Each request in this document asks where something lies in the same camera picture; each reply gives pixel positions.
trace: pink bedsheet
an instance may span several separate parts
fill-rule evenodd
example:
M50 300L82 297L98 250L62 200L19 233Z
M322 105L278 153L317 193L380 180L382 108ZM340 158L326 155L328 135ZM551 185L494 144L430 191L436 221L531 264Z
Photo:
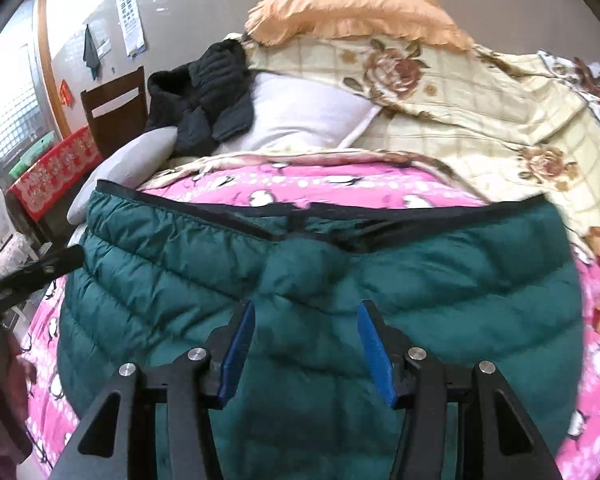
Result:
M476 197L442 184L415 168L385 164L351 164L325 168L264 164L218 171L202 178L187 177L147 193L178 202L261 206L312 202L372 208L481 206ZM593 307L600 300L600 268L575 251L583 290L585 331L584 371L570 435L557 463L565 479L593 479L600 472L600 336L590 328ZM56 280L41 302L23 342L25 356L38 366L38 384L30 391L30 432L38 462L46 476L78 424L64 398L56 368L58 317L66 279Z

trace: green puffer jacket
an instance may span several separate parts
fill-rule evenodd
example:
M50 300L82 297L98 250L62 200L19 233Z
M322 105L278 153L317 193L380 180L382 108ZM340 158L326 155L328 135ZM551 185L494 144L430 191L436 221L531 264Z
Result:
M238 393L211 415L228 480L388 477L404 412L386 407L371 381L356 329L365 299L443 362L495 362L552 452L566 435L581 293L560 216L542 196L484 208L298 210L194 206L100 182L82 244L58 347L78 416L120 364L171 362L226 323L238 300L253 300Z

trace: wall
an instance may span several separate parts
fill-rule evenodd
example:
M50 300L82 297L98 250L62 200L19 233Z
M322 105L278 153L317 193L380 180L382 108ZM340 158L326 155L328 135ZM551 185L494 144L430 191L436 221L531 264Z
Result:
M86 124L80 92L144 65L148 76L197 59L228 32L241 32L259 0L138 0L147 51L125 55L115 0L48 0L49 42L58 85L68 82L76 104L66 110L72 131ZM513 54L545 48L587 62L600 61L600 23L582 0L438 0L478 42ZM110 39L102 78L82 61L84 23L96 45Z

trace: wooden chair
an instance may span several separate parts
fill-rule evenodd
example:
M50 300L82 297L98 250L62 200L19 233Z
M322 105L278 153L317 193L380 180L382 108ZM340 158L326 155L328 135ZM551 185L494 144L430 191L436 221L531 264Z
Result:
M138 90L138 95L131 101L115 110L93 117L93 110L97 107L134 89ZM144 66L93 90L85 90L80 94L80 98L93 140L103 158L110 157L144 131L147 118Z

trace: white pillow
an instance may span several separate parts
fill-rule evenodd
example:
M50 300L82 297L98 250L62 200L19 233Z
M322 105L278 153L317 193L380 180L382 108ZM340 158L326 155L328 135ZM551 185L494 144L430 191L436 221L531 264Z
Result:
M263 148L348 148L381 110L339 88L266 72L256 76L251 99L251 130L221 144L215 155Z
M167 126L142 134L100 164L71 204L66 215L69 224L80 225L86 220L89 197L99 179L135 189L151 177L173 153L177 133L176 126Z

